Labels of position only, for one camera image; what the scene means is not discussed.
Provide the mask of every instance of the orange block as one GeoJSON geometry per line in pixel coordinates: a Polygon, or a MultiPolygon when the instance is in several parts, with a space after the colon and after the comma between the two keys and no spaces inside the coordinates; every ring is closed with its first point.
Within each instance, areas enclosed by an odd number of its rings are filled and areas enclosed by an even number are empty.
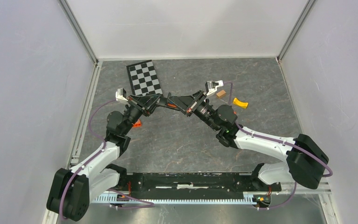
{"type": "Polygon", "coordinates": [[[132,127],[141,127],[142,123],[141,120],[138,120],[132,127]]]}

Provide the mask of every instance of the white wall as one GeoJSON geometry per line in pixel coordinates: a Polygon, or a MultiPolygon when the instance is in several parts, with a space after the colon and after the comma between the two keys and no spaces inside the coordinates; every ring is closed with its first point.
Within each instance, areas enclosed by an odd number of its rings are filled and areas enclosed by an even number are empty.
{"type": "Polygon", "coordinates": [[[307,0],[68,0],[99,58],[277,56],[307,0]]]}
{"type": "Polygon", "coordinates": [[[92,70],[56,0],[0,0],[0,223],[41,223],[92,70]]]}
{"type": "Polygon", "coordinates": [[[317,1],[283,59],[300,122],[330,157],[343,223],[358,223],[358,0],[317,1]]]}

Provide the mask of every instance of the black metal base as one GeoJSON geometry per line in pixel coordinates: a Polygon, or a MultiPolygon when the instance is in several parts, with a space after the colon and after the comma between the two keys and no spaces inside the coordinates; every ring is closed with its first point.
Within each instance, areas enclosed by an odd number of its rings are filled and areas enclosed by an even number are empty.
{"type": "MultiPolygon", "coordinates": [[[[243,199],[243,192],[268,191],[250,173],[132,173],[121,174],[115,189],[139,199],[243,199]]],[[[281,191],[272,184],[272,191],[281,191]]]]}

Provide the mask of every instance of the stone-patterned surface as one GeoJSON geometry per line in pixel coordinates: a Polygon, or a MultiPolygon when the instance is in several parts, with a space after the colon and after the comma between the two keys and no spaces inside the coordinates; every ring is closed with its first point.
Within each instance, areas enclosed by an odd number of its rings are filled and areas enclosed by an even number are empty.
{"type": "MultiPolygon", "coordinates": [[[[136,61],[104,62],[93,101],[93,110],[115,97],[117,88],[131,93],[126,65],[136,61]]],[[[185,96],[205,90],[208,80],[234,82],[233,97],[249,102],[247,109],[233,106],[238,121],[251,129],[280,136],[296,137],[300,132],[284,79],[273,58],[154,60],[164,95],[185,96]]],[[[229,93],[229,86],[223,89],[229,93]]],[[[211,98],[217,108],[228,101],[211,98]]],[[[101,109],[92,122],[93,130],[104,136],[106,117],[124,110],[112,103],[101,109]]],[[[127,151],[115,164],[128,172],[248,172],[258,163],[277,159],[250,150],[226,148],[215,132],[195,115],[158,108],[142,117],[142,127],[133,128],[127,151]]],[[[86,133],[81,160],[96,150],[100,141],[86,133]]]]}

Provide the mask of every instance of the checkerboard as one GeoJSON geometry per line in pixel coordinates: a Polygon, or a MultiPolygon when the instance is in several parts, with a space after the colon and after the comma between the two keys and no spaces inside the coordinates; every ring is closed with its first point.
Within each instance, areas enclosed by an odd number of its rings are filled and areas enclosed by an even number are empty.
{"type": "Polygon", "coordinates": [[[127,72],[134,95],[163,94],[151,60],[128,65],[127,72]]]}

